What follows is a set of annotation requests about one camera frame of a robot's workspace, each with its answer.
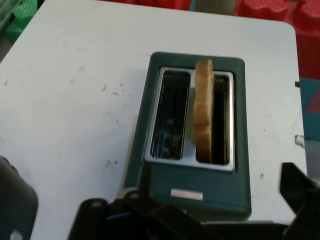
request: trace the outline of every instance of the red object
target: red object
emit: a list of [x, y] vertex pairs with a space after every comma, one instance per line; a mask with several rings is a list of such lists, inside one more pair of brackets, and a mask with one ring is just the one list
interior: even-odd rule
[[236, 0], [234, 15], [291, 24], [300, 77], [320, 80], [320, 0]]
[[165, 9], [176, 9], [189, 11], [191, 0], [102, 0], [123, 4], [144, 5]]

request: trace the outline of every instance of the toaster slot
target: toaster slot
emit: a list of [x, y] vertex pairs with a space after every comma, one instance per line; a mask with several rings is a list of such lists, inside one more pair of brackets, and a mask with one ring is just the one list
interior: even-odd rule
[[182, 158], [190, 80], [189, 72], [163, 72], [150, 149], [153, 158]]
[[228, 158], [228, 132], [227, 124], [227, 99], [229, 94], [228, 79], [222, 76], [215, 76], [213, 90], [213, 116], [212, 116], [212, 163], [217, 165], [227, 165]]

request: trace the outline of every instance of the bread slice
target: bread slice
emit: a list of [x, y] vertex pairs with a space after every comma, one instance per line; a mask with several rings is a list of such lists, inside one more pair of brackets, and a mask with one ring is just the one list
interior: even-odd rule
[[196, 159], [212, 162], [212, 117], [215, 76], [212, 60], [199, 60], [195, 66], [195, 99], [193, 105]]

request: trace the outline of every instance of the toaster label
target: toaster label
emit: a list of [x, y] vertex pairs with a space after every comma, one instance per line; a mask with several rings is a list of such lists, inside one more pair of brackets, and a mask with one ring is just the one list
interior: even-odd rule
[[198, 191], [187, 191], [187, 190], [172, 188], [171, 197], [177, 197], [177, 198], [183, 198], [183, 199], [194, 199], [194, 200], [202, 201], [204, 194]]

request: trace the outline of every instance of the toast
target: toast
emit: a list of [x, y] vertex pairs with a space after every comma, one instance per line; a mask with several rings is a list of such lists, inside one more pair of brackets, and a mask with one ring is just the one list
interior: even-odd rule
[[195, 66], [195, 99], [193, 105], [196, 159], [212, 163], [212, 117], [215, 76], [212, 60], [199, 60]]

